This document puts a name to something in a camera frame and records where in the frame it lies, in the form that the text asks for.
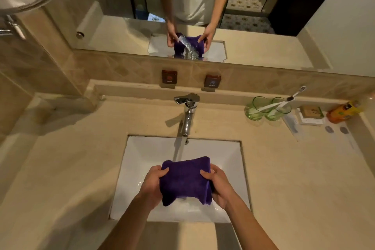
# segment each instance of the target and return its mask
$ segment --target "running water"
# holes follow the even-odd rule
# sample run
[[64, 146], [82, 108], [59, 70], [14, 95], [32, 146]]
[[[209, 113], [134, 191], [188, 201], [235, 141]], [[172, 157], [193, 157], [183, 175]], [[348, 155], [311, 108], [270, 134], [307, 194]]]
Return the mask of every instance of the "running water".
[[176, 156], [176, 158], [173, 158], [174, 162], [181, 161], [182, 153], [184, 152], [184, 146], [185, 146], [187, 140], [188, 140], [187, 137], [185, 137], [185, 136], [181, 137], [180, 147], [179, 147], [179, 149], [177, 151], [177, 156]]

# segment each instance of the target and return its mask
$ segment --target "purple towel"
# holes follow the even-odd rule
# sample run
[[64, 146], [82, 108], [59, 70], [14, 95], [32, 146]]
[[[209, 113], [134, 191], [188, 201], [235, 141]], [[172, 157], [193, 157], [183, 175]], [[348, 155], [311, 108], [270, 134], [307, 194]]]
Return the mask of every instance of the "purple towel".
[[[181, 33], [176, 33], [178, 37], [180, 37], [182, 34]], [[202, 55], [204, 54], [204, 42], [206, 39], [198, 43], [198, 39], [200, 38], [201, 35], [197, 37], [186, 37], [185, 38], [189, 41], [189, 43], [193, 46], [193, 48], [196, 49], [196, 51], [199, 54], [199, 57], [202, 58]], [[185, 51], [185, 46], [181, 42], [175, 43], [174, 44], [174, 54], [176, 56], [182, 56]]]
[[210, 181], [203, 178], [200, 170], [211, 171], [210, 158], [207, 156], [173, 162], [163, 162], [162, 169], [169, 167], [168, 173], [160, 178], [160, 192], [163, 206], [169, 206], [177, 198], [195, 197], [203, 205], [211, 205], [212, 189]]

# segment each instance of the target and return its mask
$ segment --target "orange bottle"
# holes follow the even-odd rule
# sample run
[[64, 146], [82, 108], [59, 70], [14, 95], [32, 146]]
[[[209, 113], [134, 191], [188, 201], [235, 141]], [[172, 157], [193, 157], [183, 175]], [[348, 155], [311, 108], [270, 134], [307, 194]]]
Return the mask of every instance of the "orange bottle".
[[327, 113], [327, 119], [334, 124], [338, 124], [351, 118], [353, 115], [363, 112], [369, 101], [375, 101], [375, 93], [370, 96], [360, 97], [358, 100], [349, 101]]

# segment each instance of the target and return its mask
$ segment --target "green glass cup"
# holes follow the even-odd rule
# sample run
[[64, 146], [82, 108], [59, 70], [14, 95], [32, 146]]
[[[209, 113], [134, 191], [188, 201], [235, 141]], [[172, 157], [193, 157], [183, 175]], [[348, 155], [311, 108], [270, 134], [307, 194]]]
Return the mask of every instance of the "green glass cup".
[[[284, 102], [286, 101], [286, 99], [284, 98], [281, 98], [281, 97], [275, 97], [274, 99], [272, 99], [271, 103], [274, 104], [274, 103], [280, 103], [280, 102]], [[275, 107], [275, 108], [272, 108], [272, 110], [267, 114], [265, 115], [265, 118], [269, 121], [277, 121], [279, 120], [281, 117], [285, 116], [286, 114], [289, 114], [292, 110], [292, 107], [287, 104], [283, 107]]]
[[245, 107], [245, 115], [253, 121], [258, 121], [260, 120], [263, 116], [267, 115], [272, 108], [269, 108], [267, 110], [260, 111], [258, 110], [261, 107], [267, 106], [271, 103], [270, 99], [267, 99], [262, 96], [255, 97], [253, 101], [248, 104]]

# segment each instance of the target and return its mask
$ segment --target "faucet handle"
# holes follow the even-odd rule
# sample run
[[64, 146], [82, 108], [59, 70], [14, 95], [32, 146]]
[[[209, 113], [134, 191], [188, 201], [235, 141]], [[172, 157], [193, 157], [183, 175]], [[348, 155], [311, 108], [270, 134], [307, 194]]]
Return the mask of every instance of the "faucet handle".
[[185, 96], [174, 97], [174, 101], [177, 104], [180, 105], [180, 104], [186, 103], [186, 105], [190, 108], [195, 108], [200, 100], [201, 100], [201, 98], [199, 97], [199, 95], [194, 94], [194, 93], [190, 93], [190, 94], [185, 95]]

